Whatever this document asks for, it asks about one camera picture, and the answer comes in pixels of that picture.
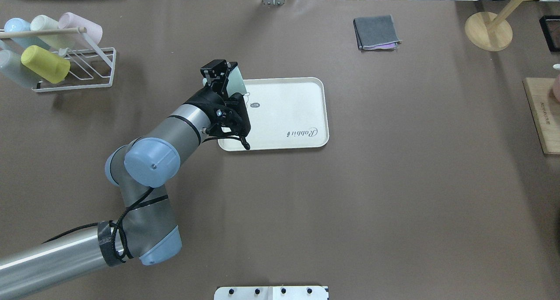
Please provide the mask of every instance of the drying rack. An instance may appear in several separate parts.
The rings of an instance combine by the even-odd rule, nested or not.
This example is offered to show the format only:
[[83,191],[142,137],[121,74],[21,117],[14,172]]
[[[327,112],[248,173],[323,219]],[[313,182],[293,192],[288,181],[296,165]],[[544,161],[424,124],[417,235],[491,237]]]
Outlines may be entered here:
[[0,31],[0,39],[36,37],[39,35],[80,35],[91,49],[66,48],[54,51],[53,53],[57,53],[73,63],[68,75],[72,75],[73,78],[67,77],[60,84],[51,84],[42,80],[37,83],[36,87],[32,87],[33,91],[48,92],[112,86],[115,76],[116,49],[114,47],[98,47],[84,27],[10,33]]

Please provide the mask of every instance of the wooden board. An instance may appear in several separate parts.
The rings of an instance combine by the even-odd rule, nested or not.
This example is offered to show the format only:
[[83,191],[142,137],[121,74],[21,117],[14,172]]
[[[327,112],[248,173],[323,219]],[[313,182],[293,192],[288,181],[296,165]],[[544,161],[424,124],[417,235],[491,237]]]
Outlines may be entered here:
[[560,102],[552,94],[553,83],[553,78],[523,80],[542,151],[546,154],[560,154]]

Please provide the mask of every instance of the folded cloth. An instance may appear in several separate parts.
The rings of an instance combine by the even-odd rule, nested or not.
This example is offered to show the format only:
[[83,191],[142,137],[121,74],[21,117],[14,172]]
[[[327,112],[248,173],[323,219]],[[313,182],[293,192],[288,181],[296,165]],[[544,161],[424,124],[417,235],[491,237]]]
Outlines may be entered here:
[[358,49],[396,49],[401,40],[396,36],[392,15],[354,19]]

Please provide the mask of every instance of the white tray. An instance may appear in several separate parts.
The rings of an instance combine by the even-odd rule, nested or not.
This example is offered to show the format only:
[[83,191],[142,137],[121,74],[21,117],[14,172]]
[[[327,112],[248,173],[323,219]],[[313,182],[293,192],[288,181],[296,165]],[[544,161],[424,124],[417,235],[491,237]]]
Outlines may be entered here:
[[[325,92],[315,77],[245,80],[251,150],[316,148],[329,140]],[[220,139],[223,150],[244,151],[239,141]]]

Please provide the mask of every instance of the tabletop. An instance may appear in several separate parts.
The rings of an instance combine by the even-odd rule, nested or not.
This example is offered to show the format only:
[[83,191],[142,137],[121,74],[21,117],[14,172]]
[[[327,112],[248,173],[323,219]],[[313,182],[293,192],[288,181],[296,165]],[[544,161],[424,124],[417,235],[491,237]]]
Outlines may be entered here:
[[[225,152],[204,143],[166,185],[183,248],[29,299],[206,299],[218,286],[321,284],[331,299],[558,299],[560,158],[545,156],[522,85],[555,77],[523,3],[492,53],[463,25],[505,3],[1,0],[11,17],[66,11],[115,47],[110,88],[36,94],[0,83],[0,258],[124,209],[106,158],[200,89],[202,65],[246,79],[317,77],[321,148]],[[390,14],[396,51],[357,49],[352,20]]]

